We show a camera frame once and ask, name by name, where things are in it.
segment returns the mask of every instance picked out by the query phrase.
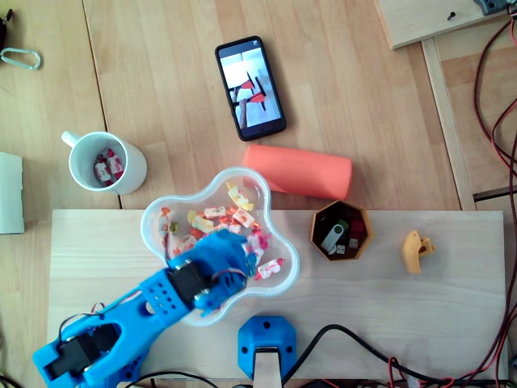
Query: orange cylinder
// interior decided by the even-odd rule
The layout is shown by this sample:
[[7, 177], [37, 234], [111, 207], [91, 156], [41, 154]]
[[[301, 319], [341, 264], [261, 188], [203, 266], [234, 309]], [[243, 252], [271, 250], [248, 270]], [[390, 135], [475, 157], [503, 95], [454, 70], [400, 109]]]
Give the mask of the orange cylinder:
[[349, 158], [269, 145], [250, 145], [244, 166], [260, 173], [275, 192], [332, 200], [348, 197], [352, 178]]

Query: hexagonal container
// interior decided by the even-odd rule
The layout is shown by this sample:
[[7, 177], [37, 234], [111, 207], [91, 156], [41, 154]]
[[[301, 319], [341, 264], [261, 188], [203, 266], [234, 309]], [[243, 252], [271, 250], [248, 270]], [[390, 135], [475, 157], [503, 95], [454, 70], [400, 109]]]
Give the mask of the hexagonal container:
[[[328, 244], [324, 242], [336, 226], [341, 226], [344, 231], [335, 243], [336, 252], [330, 253], [332, 250], [325, 249]], [[313, 215], [310, 241], [329, 261], [358, 259], [374, 236], [368, 212], [343, 200], [336, 200]], [[344, 247], [344, 253], [340, 253], [338, 247], [341, 250]]]

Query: white mug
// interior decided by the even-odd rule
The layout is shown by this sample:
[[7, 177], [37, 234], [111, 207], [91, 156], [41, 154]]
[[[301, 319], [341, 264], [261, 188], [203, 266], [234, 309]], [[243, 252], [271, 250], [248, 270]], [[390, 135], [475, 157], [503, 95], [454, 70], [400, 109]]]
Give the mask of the white mug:
[[[70, 174], [77, 183], [92, 192], [112, 192], [120, 196], [137, 190], [147, 175], [147, 162], [134, 145], [108, 132], [92, 132], [84, 136], [65, 131], [61, 139], [72, 147]], [[104, 187], [95, 175], [94, 165], [101, 152], [111, 148], [120, 157], [124, 173], [111, 186]]]

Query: blue mount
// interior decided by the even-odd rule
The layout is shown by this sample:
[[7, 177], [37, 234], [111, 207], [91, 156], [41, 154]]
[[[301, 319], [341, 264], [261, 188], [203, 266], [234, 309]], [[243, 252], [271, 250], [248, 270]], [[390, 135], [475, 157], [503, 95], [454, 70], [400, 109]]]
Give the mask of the blue mount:
[[284, 317], [250, 318], [238, 333], [238, 363], [253, 380], [255, 353], [259, 348], [276, 348], [280, 375], [284, 377], [296, 363], [296, 330]]
[[[245, 237], [228, 230], [210, 234], [170, 260], [170, 268], [65, 327], [33, 356], [46, 385], [112, 388], [136, 381], [150, 346], [165, 329], [194, 309], [207, 314], [219, 309], [254, 275], [256, 258], [245, 253], [245, 242]], [[242, 271], [246, 279], [224, 272], [230, 268]]]

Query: small orange 3d printed part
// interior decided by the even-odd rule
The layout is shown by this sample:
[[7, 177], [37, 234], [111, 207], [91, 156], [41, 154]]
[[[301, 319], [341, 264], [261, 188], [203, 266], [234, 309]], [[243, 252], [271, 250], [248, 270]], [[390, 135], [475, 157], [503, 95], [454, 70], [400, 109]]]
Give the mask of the small orange 3d printed part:
[[420, 259], [435, 251], [435, 247], [428, 237], [420, 238], [417, 230], [413, 230], [406, 236], [402, 246], [402, 258], [409, 273], [422, 273]]

